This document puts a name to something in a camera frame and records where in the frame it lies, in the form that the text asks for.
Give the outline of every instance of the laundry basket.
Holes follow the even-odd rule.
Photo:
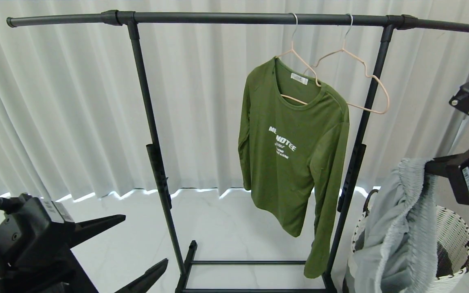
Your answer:
[[[350,271],[352,271],[352,267],[355,269],[356,266],[353,259],[356,241],[365,230],[365,223],[372,207],[370,199],[376,192],[378,190],[374,189],[368,194],[363,205],[363,213],[359,217],[354,234],[352,235],[351,254],[348,257]],[[464,274],[469,271],[469,227],[454,211],[442,206],[436,206],[436,208],[437,242],[441,246],[441,249],[437,252],[438,273],[439,271],[449,271],[450,274],[437,276],[426,292],[448,293],[456,287]],[[349,288],[346,287],[346,280],[344,280],[344,292],[349,292]]]

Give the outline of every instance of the shirt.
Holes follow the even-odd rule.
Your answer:
[[[277,57],[255,68],[245,84],[238,139],[244,188],[256,207],[271,212],[294,237],[301,233],[314,187],[307,278],[317,278],[327,266],[349,125],[346,101],[319,83]]]

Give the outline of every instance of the white woven basket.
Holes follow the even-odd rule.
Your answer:
[[[370,197],[376,193],[377,190],[372,190],[363,207],[363,213],[357,221],[354,234],[352,235],[351,256],[348,258],[348,265],[355,266],[352,256],[355,253],[355,244],[357,238],[365,230],[365,223],[372,207]],[[450,262],[452,264],[453,274],[448,276],[441,276],[435,278],[430,288],[426,293],[449,293],[461,278],[469,270],[469,227],[464,220],[457,215],[454,211],[437,206],[437,241],[443,245],[443,248],[448,252]]]

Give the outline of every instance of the pink clothes hanger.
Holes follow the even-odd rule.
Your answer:
[[[385,108],[384,111],[382,112],[379,112],[379,111],[374,111],[372,109],[367,109],[367,108],[364,108],[364,107],[361,107],[361,106],[358,106],[358,105],[354,105],[354,104],[350,104],[350,103],[347,103],[349,106],[353,106],[353,107],[356,107],[356,108],[359,108],[359,109],[362,109],[362,110],[365,110],[365,111],[368,111],[368,112],[372,112],[372,113],[376,113],[376,114],[384,114],[384,113],[387,113],[388,109],[390,108],[390,96],[388,95],[388,92],[387,92],[387,89],[385,89],[385,86],[383,85],[383,82],[381,82],[381,80],[375,76],[375,75],[368,75],[367,74],[367,65],[366,65],[366,62],[363,61],[361,58],[357,57],[356,55],[352,54],[351,52],[347,51],[345,49],[345,41],[346,41],[346,35],[348,35],[348,32],[350,32],[350,30],[352,29],[352,24],[354,24],[354,17],[350,15],[350,28],[348,28],[348,31],[346,31],[346,34],[345,34],[345,37],[343,38],[343,46],[341,47],[340,50],[337,50],[335,52],[330,52],[329,54],[321,57],[320,59],[318,59],[318,62],[316,62],[316,65],[314,65],[313,67],[316,68],[318,67],[318,65],[320,64],[320,61],[328,56],[331,56],[331,55],[334,55],[338,52],[345,52],[346,54],[350,55],[350,57],[356,59],[357,61],[359,61],[361,64],[363,64],[363,66],[365,67],[365,76],[368,77],[368,78],[373,78],[377,81],[378,85],[381,87],[381,89],[383,89],[383,92],[385,93],[385,96],[387,96],[387,106]]]
[[[303,60],[303,58],[300,57],[300,56],[298,55],[298,53],[294,50],[294,34],[296,33],[296,30],[298,29],[298,17],[296,16],[295,13],[291,13],[291,14],[294,15],[294,18],[296,18],[296,27],[294,28],[294,32],[292,33],[292,38],[291,38],[291,49],[288,50],[287,52],[284,52],[284,53],[282,53],[282,54],[276,56],[276,58],[279,58],[279,57],[281,57],[281,56],[287,55],[287,54],[289,54],[290,52],[293,53],[296,57],[298,57],[298,58],[300,59],[300,61],[301,61],[305,66],[307,66],[307,69],[310,69],[311,72],[313,72],[316,85],[317,85],[318,87],[321,87],[322,85],[320,85],[320,83],[318,82],[318,75],[316,74],[316,72],[314,71],[314,69],[312,69],[312,67],[309,66],[309,64],[308,64],[307,62],[305,62],[305,60]],[[296,102],[298,102],[298,103],[301,103],[301,104],[303,104],[303,105],[307,105],[306,102],[303,102],[303,101],[301,101],[301,100],[298,100],[297,98],[293,98],[292,96],[288,96],[288,95],[284,95],[284,94],[281,95],[281,96],[283,96],[284,98],[290,98],[291,100],[296,101]]]

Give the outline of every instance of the metal hanger hook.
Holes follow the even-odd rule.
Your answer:
[[[296,16],[296,13],[292,13],[292,15],[294,15],[294,18],[296,18],[296,26],[294,27],[294,32],[292,32],[292,37],[291,37],[291,41],[294,41],[294,34],[296,33],[296,30],[298,30],[298,16]]]
[[[350,32],[350,30],[352,29],[352,25],[354,24],[354,17],[352,16],[352,14],[347,13],[347,15],[350,16],[350,27],[349,27],[348,30],[346,31],[345,37],[343,38],[343,40],[346,39],[346,35],[348,35],[348,33]]]

